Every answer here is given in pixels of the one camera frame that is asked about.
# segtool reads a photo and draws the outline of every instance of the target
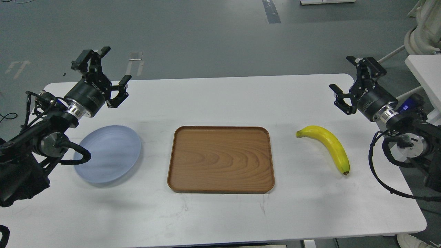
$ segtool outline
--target gray floor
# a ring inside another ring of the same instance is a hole
[[[80,79],[70,69],[70,61],[83,49],[112,48],[103,59],[111,80],[125,74],[131,52],[143,52],[145,62],[141,75],[137,75],[137,62],[133,64],[133,79],[354,76],[355,68],[345,57],[380,59],[401,46],[416,23],[406,18],[416,2],[358,0],[300,6],[296,0],[274,0],[280,24],[268,24],[261,0],[0,2],[0,113],[19,114],[0,124],[0,137],[12,138],[24,122],[26,90],[38,92],[49,83]],[[406,56],[402,52],[383,64],[388,74],[380,84],[395,96],[419,86],[404,64]],[[31,64],[21,73],[22,64],[5,73],[14,61]],[[403,173],[415,194],[427,193],[418,172]],[[441,212],[439,203],[419,204]],[[415,236],[441,243],[441,217],[423,213],[427,230]],[[300,247],[298,241],[285,243],[289,248]],[[398,247],[394,237],[345,238],[339,243],[340,247]],[[333,240],[317,244],[319,248],[334,245]]]

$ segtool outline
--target wood grain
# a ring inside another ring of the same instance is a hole
[[[181,193],[263,194],[274,186],[268,131],[261,127],[180,127],[168,185]]]

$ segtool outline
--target black cable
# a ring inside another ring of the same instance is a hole
[[[26,99],[26,118],[25,118],[25,124],[23,124],[22,129],[20,130],[20,133],[22,133],[23,131],[25,131],[25,129],[28,126],[28,122],[29,122],[29,115],[30,115],[30,102],[31,102],[31,98],[30,98],[30,94],[27,94],[27,99]]]
[[[340,245],[338,244],[338,240],[337,240],[337,239],[334,239],[334,241],[335,241],[335,245],[336,245],[336,247],[337,247],[337,248],[340,248]]]
[[[0,233],[2,234],[0,240],[0,248],[5,248],[7,241],[9,240],[9,234],[11,233],[6,226],[0,225]]]
[[[425,201],[433,201],[433,202],[441,202],[441,197],[439,196],[415,196],[415,195],[409,195],[406,193],[403,193],[401,191],[398,191],[390,186],[388,186],[387,184],[385,184],[383,181],[380,180],[380,178],[378,177],[377,173],[375,172],[375,168],[374,168],[374,162],[372,161],[372,158],[374,156],[374,146],[375,143],[385,134],[386,132],[376,132],[374,137],[372,138],[372,142],[370,144],[370,148],[369,148],[369,167],[370,170],[372,172],[372,174],[374,175],[375,179],[377,179],[377,181],[381,184],[381,186],[383,186],[385,189],[387,189],[391,194],[396,194],[405,198],[410,198],[410,199],[417,199],[417,200],[425,200]]]
[[[75,144],[71,141],[68,141],[68,140],[64,140],[64,141],[60,142],[58,144],[58,147],[72,148],[76,152],[78,152],[79,154],[82,155],[82,158],[79,160],[60,160],[60,164],[62,164],[62,165],[80,165],[80,164],[86,163],[87,161],[89,161],[92,158],[92,155],[90,154],[90,152],[86,148],[84,148],[80,145],[77,145],[77,144]]]
[[[49,110],[51,110],[52,107],[55,106],[55,104],[56,104],[56,101],[52,101],[51,105],[45,111],[43,111],[42,113],[36,114],[37,117],[35,119],[33,119],[31,121],[31,123],[29,123],[29,125],[26,125],[26,127],[23,127],[20,133],[24,132],[27,128],[31,127],[37,120],[41,119],[43,117],[43,115],[47,114],[49,112]]]
[[[0,120],[0,123],[1,123],[4,119],[6,119],[6,120],[13,120],[13,119],[17,118],[19,115],[17,113],[12,112],[12,113],[9,113],[9,114],[7,114],[5,116],[0,114],[0,116],[2,117],[1,120]]]

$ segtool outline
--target white table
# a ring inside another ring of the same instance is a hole
[[[10,247],[152,247],[305,240],[415,233],[426,221],[414,200],[391,195],[372,176],[367,154],[377,126],[333,105],[345,74],[130,81],[129,98],[103,107],[66,134],[79,143],[93,130],[126,125],[142,140],[132,170],[104,186],[58,165],[51,187],[0,210]],[[64,94],[74,83],[53,83]],[[346,148],[349,176],[318,141],[297,139],[307,125],[333,132]],[[276,184],[264,195],[179,194],[167,185],[174,131],[183,125],[262,126],[269,131]],[[71,158],[69,152],[65,159]],[[374,163],[386,183],[410,190],[381,146]]]

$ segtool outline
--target blue plate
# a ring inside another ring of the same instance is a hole
[[[121,177],[135,164],[141,152],[138,134],[125,126],[97,129],[86,136],[80,146],[89,150],[92,158],[75,165],[75,170],[90,183],[106,183]],[[75,152],[74,159],[81,157]]]

